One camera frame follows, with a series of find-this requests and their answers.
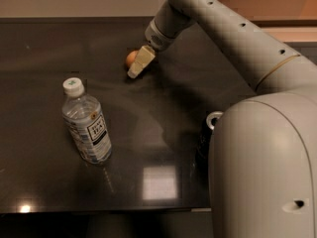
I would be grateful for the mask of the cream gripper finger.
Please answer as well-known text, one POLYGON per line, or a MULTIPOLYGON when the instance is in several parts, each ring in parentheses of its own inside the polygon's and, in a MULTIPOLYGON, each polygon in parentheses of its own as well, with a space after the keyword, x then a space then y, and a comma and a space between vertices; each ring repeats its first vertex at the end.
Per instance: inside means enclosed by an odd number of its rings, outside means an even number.
POLYGON ((128 67, 127 75, 136 78, 156 57, 156 52, 150 46, 142 46, 137 50, 135 61, 128 67))

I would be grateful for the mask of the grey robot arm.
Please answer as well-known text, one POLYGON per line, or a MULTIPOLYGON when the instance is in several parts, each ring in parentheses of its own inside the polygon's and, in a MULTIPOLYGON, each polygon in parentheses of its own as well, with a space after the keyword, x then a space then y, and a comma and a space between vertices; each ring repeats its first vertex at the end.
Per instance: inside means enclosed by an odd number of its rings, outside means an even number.
POLYGON ((219 0, 166 0, 129 77, 193 23, 255 92, 211 137, 214 238, 317 238, 317 65, 219 0))

